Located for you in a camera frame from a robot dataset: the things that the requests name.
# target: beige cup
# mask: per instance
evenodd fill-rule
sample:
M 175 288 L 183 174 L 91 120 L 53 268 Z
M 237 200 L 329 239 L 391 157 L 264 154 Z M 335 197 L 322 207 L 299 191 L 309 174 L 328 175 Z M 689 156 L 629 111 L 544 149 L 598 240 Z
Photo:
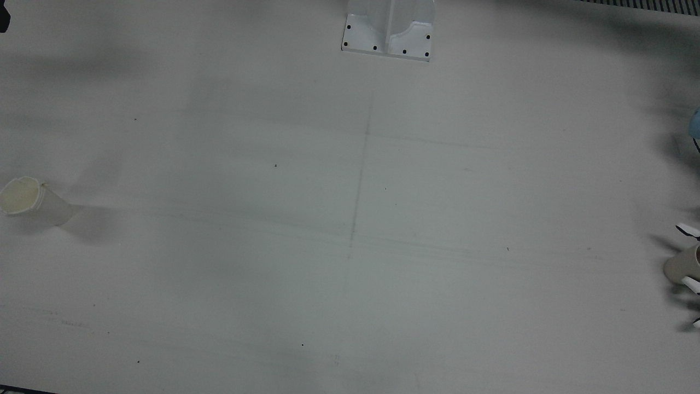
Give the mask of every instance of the beige cup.
M 681 280 L 686 276 L 700 280 L 700 261 L 698 260 L 700 250 L 698 247 L 700 247 L 700 243 L 683 250 L 666 261 L 664 275 L 668 280 L 679 285 L 683 283 Z
M 0 191 L 0 210 L 8 216 L 38 217 L 55 226 L 73 216 L 70 204 L 32 177 L 13 179 Z

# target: white table surface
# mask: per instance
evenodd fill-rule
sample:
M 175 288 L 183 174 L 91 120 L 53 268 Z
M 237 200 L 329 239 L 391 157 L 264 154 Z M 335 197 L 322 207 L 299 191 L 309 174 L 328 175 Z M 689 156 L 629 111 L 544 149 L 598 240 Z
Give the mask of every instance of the white table surface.
M 9 1 L 0 383 L 58 393 L 693 393 L 700 18 L 437 2 Z

